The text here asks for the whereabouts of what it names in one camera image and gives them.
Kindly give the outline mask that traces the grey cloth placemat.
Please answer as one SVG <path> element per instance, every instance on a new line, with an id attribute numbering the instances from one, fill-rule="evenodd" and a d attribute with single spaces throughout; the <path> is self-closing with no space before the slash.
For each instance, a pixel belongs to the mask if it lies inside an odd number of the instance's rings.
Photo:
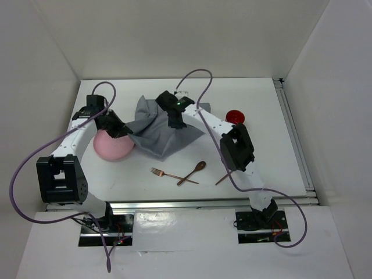
<path id="1" fill-rule="evenodd" d="M 128 136 L 140 150 L 158 160 L 167 159 L 204 135 L 192 126 L 170 128 L 167 113 L 154 99 L 144 96 L 137 102 L 134 117 L 134 121 L 127 123 L 132 131 Z"/>

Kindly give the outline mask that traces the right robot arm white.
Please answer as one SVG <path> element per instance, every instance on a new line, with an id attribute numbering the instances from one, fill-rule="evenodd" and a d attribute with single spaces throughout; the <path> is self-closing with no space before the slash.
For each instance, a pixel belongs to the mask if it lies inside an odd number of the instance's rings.
<path id="1" fill-rule="evenodd" d="M 264 183 L 255 164 L 253 143 L 245 125 L 226 122 L 187 96 L 178 99 L 165 91 L 155 101 L 167 113 L 169 127 L 180 129 L 192 126 L 210 135 L 227 171 L 240 173 L 242 180 L 248 184 L 247 189 L 240 191 L 249 194 L 255 224 L 260 228 L 268 227 L 274 220 L 278 206 L 263 189 Z"/>

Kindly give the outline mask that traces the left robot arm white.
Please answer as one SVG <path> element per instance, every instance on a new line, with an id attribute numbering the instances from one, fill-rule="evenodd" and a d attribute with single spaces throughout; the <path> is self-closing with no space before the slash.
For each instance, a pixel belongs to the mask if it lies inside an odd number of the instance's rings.
<path id="1" fill-rule="evenodd" d="M 81 167 L 81 160 L 90 142 L 107 160 L 119 160 L 134 147 L 132 131 L 117 114 L 108 108 L 101 95 L 89 95 L 87 104 L 72 118 L 69 134 L 48 156 L 36 162 L 41 198 L 44 203 L 66 206 L 95 216 L 94 225 L 102 232 L 115 224 L 109 202 L 93 196 Z"/>

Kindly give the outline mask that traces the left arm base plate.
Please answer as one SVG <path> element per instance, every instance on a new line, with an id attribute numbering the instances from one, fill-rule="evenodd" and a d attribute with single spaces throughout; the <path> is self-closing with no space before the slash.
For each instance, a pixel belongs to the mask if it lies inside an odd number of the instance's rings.
<path id="1" fill-rule="evenodd" d="M 98 227 L 90 217 L 75 219 L 80 225 L 79 247 L 103 246 Z M 113 245 L 131 246 L 133 244 L 134 213 L 116 214 L 111 223 L 99 221 L 105 243 L 108 247 Z"/>

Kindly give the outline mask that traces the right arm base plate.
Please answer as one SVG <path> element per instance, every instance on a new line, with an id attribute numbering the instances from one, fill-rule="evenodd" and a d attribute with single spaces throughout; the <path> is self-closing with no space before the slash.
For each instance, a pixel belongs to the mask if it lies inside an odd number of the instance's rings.
<path id="1" fill-rule="evenodd" d="M 287 218 L 283 210 L 276 212 L 267 224 L 259 224 L 252 212 L 236 212 L 233 226 L 237 229 L 239 244 L 290 242 Z"/>

